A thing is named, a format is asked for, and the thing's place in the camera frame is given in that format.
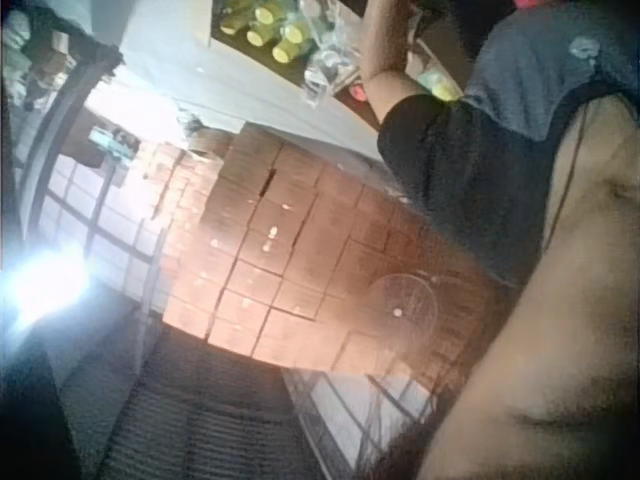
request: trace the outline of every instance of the person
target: person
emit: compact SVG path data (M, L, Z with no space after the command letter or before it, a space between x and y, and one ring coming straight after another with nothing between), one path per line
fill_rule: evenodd
M365 14L381 156L519 298L435 433L407 436L424 442L401 447L414 458L363 478L623 478L638 435L635 19L582 2L519 10L444 103L404 73L410 10L370 0Z

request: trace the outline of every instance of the yellow bottle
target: yellow bottle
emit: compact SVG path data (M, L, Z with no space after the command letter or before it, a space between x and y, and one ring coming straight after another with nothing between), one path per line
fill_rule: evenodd
M309 51L313 43L307 40L303 43L291 43L286 38L273 47L273 58L280 63L290 63L294 58L304 55Z
M235 35L239 30L249 25L252 18L253 12L251 10L227 15L220 21L220 30L227 35Z
M238 13L244 10L249 10L253 7L254 0L227 0L222 7L222 13L229 15L231 13Z
M291 43L303 43L311 38L311 27L304 18L299 18L285 25L284 38Z
M251 45L256 47L262 47L267 42L275 38L278 31L278 27L275 24L265 25L260 22L252 22L250 29L247 32L247 40Z
M256 20L265 25L272 25L285 18L287 18L287 9L278 0L268 0L256 8Z

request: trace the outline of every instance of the bare torso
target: bare torso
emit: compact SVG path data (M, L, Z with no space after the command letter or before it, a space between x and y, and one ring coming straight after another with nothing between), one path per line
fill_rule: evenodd
M617 97L587 108L570 181L582 111L556 157L548 249L421 479L591 476L637 416L640 137Z

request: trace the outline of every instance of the shelf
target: shelf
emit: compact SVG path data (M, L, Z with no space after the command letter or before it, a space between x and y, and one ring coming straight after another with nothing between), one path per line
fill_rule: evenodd
M246 34L247 29L243 29L235 35L226 35L220 31L217 25L214 25L211 31L211 38L251 58L297 87L302 85L307 59L313 50L302 57L294 59L291 63L283 64L276 61L271 54L271 50L276 45L276 42L269 42L262 47L256 47L247 41Z
M374 130L380 130L380 122L378 122L375 113L373 113L371 105L368 102L360 102L353 98L348 88L345 87L340 90L334 95L334 98L367 122Z

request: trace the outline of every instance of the skin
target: skin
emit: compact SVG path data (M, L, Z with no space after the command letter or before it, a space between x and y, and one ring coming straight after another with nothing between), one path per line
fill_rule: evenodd
M364 86L382 119L420 87L401 78L405 0L369 5ZM637 433L640 137L620 99L587 108L571 182L582 112L556 155L548 248L424 452L419 479L593 478Z

